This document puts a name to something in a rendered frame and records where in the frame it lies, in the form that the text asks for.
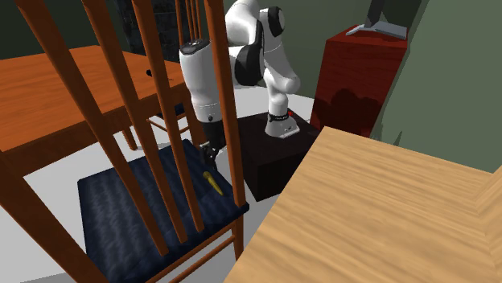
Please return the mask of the yellow cone-shaped object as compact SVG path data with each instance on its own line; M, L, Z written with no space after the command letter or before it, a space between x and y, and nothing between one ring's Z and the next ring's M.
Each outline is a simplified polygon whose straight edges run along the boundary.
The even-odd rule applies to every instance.
M206 179L206 181L212 186L212 188L221 196L224 195L224 192L221 190L220 186L214 179L214 177L211 175L210 172L205 171L203 172L203 177Z

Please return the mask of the black robot stand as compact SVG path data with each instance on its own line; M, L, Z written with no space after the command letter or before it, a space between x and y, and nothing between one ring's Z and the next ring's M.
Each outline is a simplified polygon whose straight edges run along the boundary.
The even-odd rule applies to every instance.
M238 119L244 179L258 202L283 191L319 135L298 114L292 117L300 131L285 139L265 133L266 113Z

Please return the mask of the brown wooden chair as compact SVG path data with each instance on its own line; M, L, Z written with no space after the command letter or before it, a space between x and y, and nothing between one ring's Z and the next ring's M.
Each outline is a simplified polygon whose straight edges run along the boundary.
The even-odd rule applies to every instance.
M154 18L157 25L159 41L166 61L179 63L179 47L189 39L183 29L183 5L181 0L152 0ZM187 88L179 87L179 104L175 106L177 115L185 114L191 136L198 135L206 139L202 125L197 120L191 95Z

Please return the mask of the wooden chair with blue cushion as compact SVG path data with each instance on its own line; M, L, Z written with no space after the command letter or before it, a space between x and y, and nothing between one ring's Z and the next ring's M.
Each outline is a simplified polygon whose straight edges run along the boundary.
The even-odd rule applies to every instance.
M19 9L112 166L77 183L84 246L1 150L0 207L76 283L155 283L196 253L202 261L228 246L241 254L249 205L240 159L231 153L230 179L216 175L219 195L203 177L205 140L192 137L185 114L175 112L179 87L187 86L181 65L163 58L150 0L132 0L145 55L120 48L105 0L81 0L130 119L117 133L44 0L7 1Z

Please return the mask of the dark red wooden cabinet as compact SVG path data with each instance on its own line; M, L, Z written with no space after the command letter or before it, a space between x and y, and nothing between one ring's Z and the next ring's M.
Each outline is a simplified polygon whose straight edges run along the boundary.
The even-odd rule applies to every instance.
M375 31L327 39L311 125L369 137L407 47L406 39Z

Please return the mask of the reddish brown wooden table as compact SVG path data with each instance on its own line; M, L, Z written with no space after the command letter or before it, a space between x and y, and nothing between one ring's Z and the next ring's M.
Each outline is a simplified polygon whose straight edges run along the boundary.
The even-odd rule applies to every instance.
M100 47L71 50L109 130L130 127ZM46 54L0 60L0 150L21 175L96 142Z

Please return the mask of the light wooden table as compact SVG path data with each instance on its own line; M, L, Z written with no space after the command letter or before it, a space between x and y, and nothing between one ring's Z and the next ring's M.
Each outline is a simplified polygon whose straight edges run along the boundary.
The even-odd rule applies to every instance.
M224 283L502 283L502 166L327 127Z

